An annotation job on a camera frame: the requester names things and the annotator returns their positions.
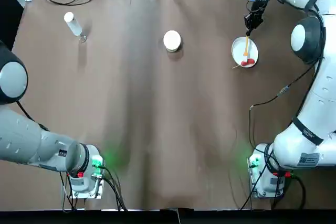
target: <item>brown table surface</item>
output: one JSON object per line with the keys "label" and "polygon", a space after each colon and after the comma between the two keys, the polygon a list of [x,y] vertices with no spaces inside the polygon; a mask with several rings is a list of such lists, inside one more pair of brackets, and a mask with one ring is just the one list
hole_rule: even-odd
{"label": "brown table surface", "polygon": [[[290,49],[303,14],[271,1],[252,34],[251,69],[235,68],[231,45],[244,36],[245,0],[93,0],[28,3],[13,52],[29,73],[22,104],[57,133],[98,146],[120,175],[129,209],[236,209],[248,190],[248,109],[273,97],[307,66]],[[73,12],[88,33],[79,44],[63,20]],[[177,30],[182,50],[162,38]],[[257,143],[288,125],[311,80],[253,111]],[[0,162],[1,210],[60,209],[58,173]],[[299,172],[307,208],[334,208],[332,170]],[[279,208],[296,208],[296,182]],[[254,208],[270,207],[254,200]],[[115,209],[106,186],[87,209]]]}

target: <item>cable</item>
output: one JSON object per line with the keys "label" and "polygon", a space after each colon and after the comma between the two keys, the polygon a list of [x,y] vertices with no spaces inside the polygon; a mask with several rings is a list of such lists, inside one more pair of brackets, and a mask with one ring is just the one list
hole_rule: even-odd
{"label": "cable", "polygon": [[300,206],[299,206],[299,210],[303,209],[305,204],[306,204],[306,187],[305,185],[303,184],[302,180],[296,176],[296,175],[292,175],[292,179],[296,180],[297,182],[299,182],[300,186],[301,186],[301,189],[302,189],[302,198],[301,198],[301,203],[300,203]]}
{"label": "cable", "polygon": [[282,88],[282,89],[278,92],[278,94],[277,94],[276,96],[274,96],[273,98],[269,99],[269,100],[266,101],[266,102],[253,104],[253,105],[250,107],[250,109],[249,109],[249,111],[248,111],[248,140],[249,140],[249,143],[250,143],[252,149],[257,150],[257,151],[259,151],[259,152],[264,153],[265,155],[267,155],[265,152],[256,149],[256,143],[254,142],[254,140],[253,140],[253,143],[252,143],[252,139],[251,139],[251,110],[252,110],[252,108],[257,107],[257,106],[260,106],[260,105],[265,105],[265,104],[270,103],[270,102],[274,101],[275,99],[277,99],[279,96],[281,96],[283,93],[285,93],[285,92],[286,92],[286,91],[287,91],[287,90],[288,90],[294,83],[296,83],[296,82],[299,81],[303,76],[305,76],[305,75],[309,72],[309,70],[311,70],[311,69],[315,66],[315,63],[316,63],[316,61],[313,62],[313,64],[311,64],[310,67],[307,68],[307,69],[306,69],[306,70],[305,70],[299,77],[295,78],[294,81],[292,81],[292,82],[289,83],[287,86],[285,86],[284,88]]}
{"label": "cable", "polygon": [[[274,152],[274,150],[272,150],[272,152],[269,154],[266,163],[267,163],[267,162],[269,161],[269,159],[271,158],[273,152]],[[245,207],[245,205],[247,204],[247,202],[248,202],[249,199],[251,198],[252,193],[253,193],[254,189],[256,188],[258,181],[260,180],[261,176],[263,175],[264,171],[266,170],[266,167],[267,167],[267,166],[265,165],[265,166],[264,166],[264,169],[262,169],[262,171],[261,171],[261,173],[259,174],[259,177],[257,178],[257,180],[256,180],[256,182],[255,182],[255,184],[254,184],[254,186],[253,186],[253,188],[252,188],[250,194],[248,195],[247,199],[245,200],[244,204],[243,204],[242,207],[239,209],[239,211],[241,211],[241,210]]]}
{"label": "cable", "polygon": [[273,204],[271,205],[271,210],[274,210],[275,206],[277,204],[276,202],[277,202],[277,196],[278,196],[279,186],[280,186],[280,178],[278,177],[278,179],[277,179],[277,186],[275,188],[274,201],[273,201]]}
{"label": "cable", "polygon": [[115,198],[116,198],[116,200],[117,200],[117,206],[118,206],[118,202],[119,202],[119,204],[120,204],[120,206],[122,207],[122,209],[124,210],[124,211],[128,211],[127,210],[127,208],[126,208],[126,206],[124,205],[124,203],[123,203],[123,201],[122,201],[122,199],[120,199],[120,197],[119,197],[119,195],[118,195],[118,192],[116,191],[116,187],[114,186],[114,184],[112,184],[111,183],[111,181],[109,181],[107,178],[105,178],[105,177],[103,177],[103,179],[109,184],[109,186],[112,188],[112,190],[113,190],[113,192],[114,192],[114,194],[115,194]]}
{"label": "cable", "polygon": [[[21,103],[19,101],[16,102],[16,104],[19,106],[19,108],[22,110],[22,112],[26,115],[26,117],[32,121],[35,122],[35,120],[28,114],[28,112],[23,108],[23,106],[21,105]],[[40,128],[42,130],[45,130],[45,131],[49,131],[49,129],[47,127],[45,127],[44,125],[38,123],[38,125],[40,126]]]}
{"label": "cable", "polygon": [[[66,189],[66,187],[64,186],[64,180],[63,180],[63,177],[62,177],[62,173],[61,173],[61,172],[59,172],[59,176],[61,177],[61,181],[62,181],[62,185],[63,185],[63,187]],[[70,194],[72,195],[71,183],[70,183]],[[74,208],[74,206],[73,206],[74,199],[72,198],[72,202],[71,202],[71,201],[70,201],[70,197],[69,197],[68,195],[66,195],[66,196],[67,196],[67,199],[68,199],[69,204],[70,204],[70,206],[71,206],[71,211],[76,210],[76,209]]]}

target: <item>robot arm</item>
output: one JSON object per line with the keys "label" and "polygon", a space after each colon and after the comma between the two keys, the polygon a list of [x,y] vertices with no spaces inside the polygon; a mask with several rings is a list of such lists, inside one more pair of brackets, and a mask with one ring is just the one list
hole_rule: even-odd
{"label": "robot arm", "polygon": [[[285,1],[298,9],[311,6],[319,12],[323,26],[316,17],[307,17],[296,25],[291,35],[294,53],[304,63],[316,64],[317,74],[300,113],[289,127],[272,144],[259,144],[249,158],[250,167],[257,164],[249,170],[252,184],[267,166],[255,186],[257,197],[280,196],[284,177],[278,175],[287,170],[336,165],[336,0]],[[267,162],[266,157],[271,153],[272,158]]]}
{"label": "robot arm", "polygon": [[94,195],[103,159],[92,145],[43,130],[36,122],[12,111],[27,90],[24,64],[0,41],[0,159],[56,172],[68,172],[78,198]]}

